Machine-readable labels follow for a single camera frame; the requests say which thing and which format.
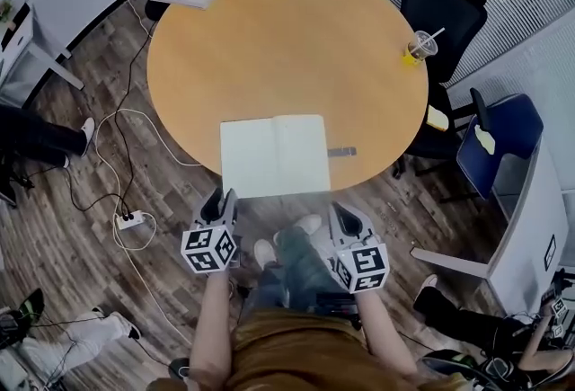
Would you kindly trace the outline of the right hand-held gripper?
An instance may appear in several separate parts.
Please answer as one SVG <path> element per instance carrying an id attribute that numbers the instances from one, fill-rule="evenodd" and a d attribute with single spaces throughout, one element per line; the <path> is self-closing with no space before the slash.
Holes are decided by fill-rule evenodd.
<path id="1" fill-rule="evenodd" d="M 389 258 L 369 217 L 335 201 L 329 205 L 328 217 L 333 245 L 329 261 L 336 281 L 348 293 L 382 288 L 389 275 Z"/>

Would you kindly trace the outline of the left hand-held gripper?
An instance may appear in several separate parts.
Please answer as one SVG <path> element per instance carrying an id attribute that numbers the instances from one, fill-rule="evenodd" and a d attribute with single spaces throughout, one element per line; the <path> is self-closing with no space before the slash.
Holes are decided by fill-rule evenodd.
<path id="1" fill-rule="evenodd" d="M 197 274 L 224 271 L 238 249 L 234 239 L 238 197 L 216 187 L 192 212 L 190 229 L 181 237 L 181 256 Z"/>

